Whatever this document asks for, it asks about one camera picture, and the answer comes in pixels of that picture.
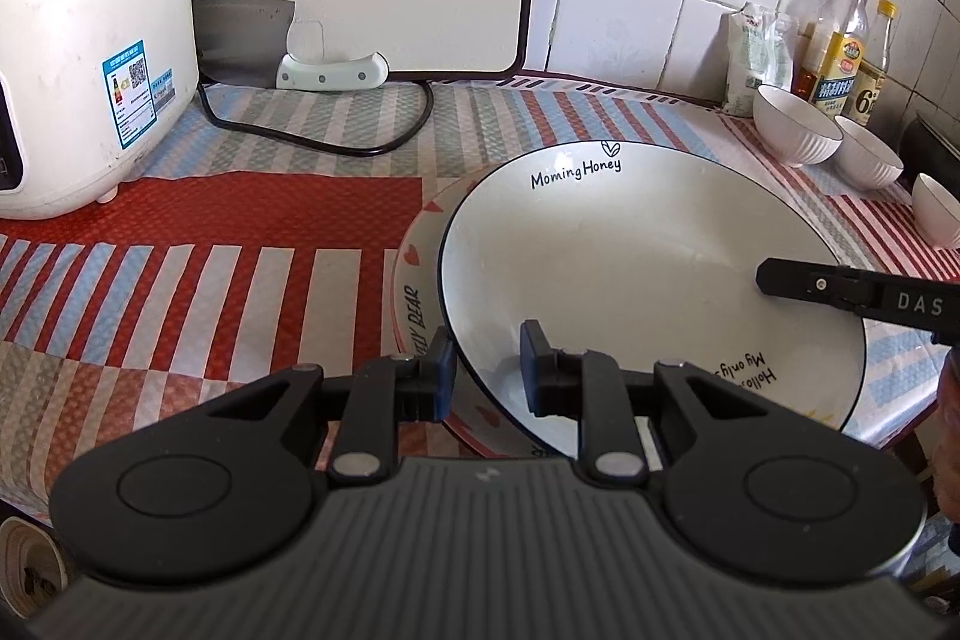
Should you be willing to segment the black wok with glass lid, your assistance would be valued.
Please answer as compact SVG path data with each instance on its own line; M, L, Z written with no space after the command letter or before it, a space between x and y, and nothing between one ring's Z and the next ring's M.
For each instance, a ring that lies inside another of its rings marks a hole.
M919 174L926 174L960 198L960 158L958 146L937 130L923 115L908 122L898 143L898 156L903 161L903 175L908 190Z

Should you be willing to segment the cooking wine bottle yellow label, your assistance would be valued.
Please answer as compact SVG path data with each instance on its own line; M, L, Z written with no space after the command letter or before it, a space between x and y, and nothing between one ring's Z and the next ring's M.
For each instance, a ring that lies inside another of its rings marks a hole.
M794 94L830 119L836 117L853 89L867 34L867 0L827 0L794 78Z

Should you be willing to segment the white plastic seasoning bag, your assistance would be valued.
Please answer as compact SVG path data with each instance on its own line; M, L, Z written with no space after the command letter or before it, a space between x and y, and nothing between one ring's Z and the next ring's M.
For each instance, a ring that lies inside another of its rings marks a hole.
M754 2L729 14L724 112L752 117L760 86L791 89L796 29L789 14Z

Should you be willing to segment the striped checkered tablecloth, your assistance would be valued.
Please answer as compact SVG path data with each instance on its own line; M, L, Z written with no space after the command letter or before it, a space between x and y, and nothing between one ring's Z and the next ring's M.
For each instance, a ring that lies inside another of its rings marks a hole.
M951 280L905 188L791 169L747 120L563 80L356 97L210 89L105 205L2 227L2 497L43 516L73 458L297 362L386 353L398 247L428 198L576 140L693 152L778 193L848 265Z

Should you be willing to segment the white Morning Honey plate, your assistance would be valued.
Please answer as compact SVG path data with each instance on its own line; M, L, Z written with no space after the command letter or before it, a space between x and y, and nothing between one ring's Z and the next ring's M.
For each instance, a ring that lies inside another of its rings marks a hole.
M535 442L573 453L576 427L527 406L519 330L568 353L649 370L683 359L843 427L866 375L857 317L765 296L763 260L832 263L782 198L729 167L643 143L581 142L512 159L455 208L441 307L483 392Z

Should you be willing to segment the white ribbed bowl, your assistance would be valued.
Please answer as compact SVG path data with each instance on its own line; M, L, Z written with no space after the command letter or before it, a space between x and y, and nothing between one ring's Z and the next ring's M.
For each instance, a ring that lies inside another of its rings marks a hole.
M856 190L882 190L903 174L903 163L896 152L878 136L854 120L838 115L835 119L843 133L843 142L833 156L836 174Z
M757 89L754 122L765 148L789 167L825 163L843 142L835 120L775 86Z
M913 190L914 224L932 247L957 250L960 245L960 202L931 175L918 174Z

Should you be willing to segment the white rice cooker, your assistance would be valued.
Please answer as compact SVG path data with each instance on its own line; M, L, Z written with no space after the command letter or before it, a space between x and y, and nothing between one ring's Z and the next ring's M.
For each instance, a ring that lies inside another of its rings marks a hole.
M2 0L2 214L109 202L199 82L192 0Z

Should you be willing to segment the vinegar bottle yellow cap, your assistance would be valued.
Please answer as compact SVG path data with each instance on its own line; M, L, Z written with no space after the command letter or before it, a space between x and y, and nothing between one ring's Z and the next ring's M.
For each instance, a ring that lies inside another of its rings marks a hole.
M867 37L866 53L857 70L843 115L859 125L867 125L887 80L892 53L893 23L898 7L892 0L878 0L877 16Z

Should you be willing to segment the pink bunny Lovely Bear plate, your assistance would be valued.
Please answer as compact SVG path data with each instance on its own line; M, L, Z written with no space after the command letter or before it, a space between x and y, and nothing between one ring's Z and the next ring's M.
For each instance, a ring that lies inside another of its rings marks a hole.
M425 356L434 331L446 323L439 300L441 241L455 208L493 167L464 175L428 198L405 232L392 270L392 331L402 354ZM457 365L451 408L443 425L462 445L485 458L544 458L534 438L517 427Z

